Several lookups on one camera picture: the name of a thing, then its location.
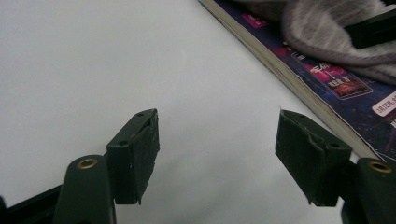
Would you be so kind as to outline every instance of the book cover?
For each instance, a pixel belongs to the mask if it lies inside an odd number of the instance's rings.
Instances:
[[[279,24],[254,17],[231,1],[200,2],[358,155],[396,161],[396,87],[305,57],[283,41]],[[271,65],[271,57],[292,72]]]

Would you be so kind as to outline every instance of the magazine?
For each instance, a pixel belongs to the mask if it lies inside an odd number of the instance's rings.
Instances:
[[[396,161],[395,86],[305,57],[230,0],[199,1],[360,157]]]

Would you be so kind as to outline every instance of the white table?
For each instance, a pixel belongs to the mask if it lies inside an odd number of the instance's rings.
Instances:
[[[280,108],[318,118],[197,1],[0,3],[7,206],[154,107],[162,148],[118,223],[341,223],[343,202],[309,205],[275,155]]]

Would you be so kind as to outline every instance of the gray fabric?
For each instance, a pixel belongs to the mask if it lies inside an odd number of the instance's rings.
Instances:
[[[344,27],[390,11],[381,0],[234,0],[253,14],[281,21],[285,40],[307,56],[396,85],[396,41],[353,47]]]
[[[291,46],[325,62],[349,66],[396,63],[396,41],[356,49],[344,29],[390,9],[380,0],[293,0],[283,13],[283,34]]]

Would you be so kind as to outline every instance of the clip jaw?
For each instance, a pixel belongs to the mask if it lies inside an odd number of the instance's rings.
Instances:
[[[394,223],[396,165],[368,158],[355,164],[351,151],[312,119],[281,111],[276,155],[310,203],[336,206],[341,197],[345,224]]]
[[[105,156],[71,162],[62,186],[9,208],[0,197],[0,223],[115,224],[114,200],[141,203],[159,150],[158,112],[142,111],[110,141]]]

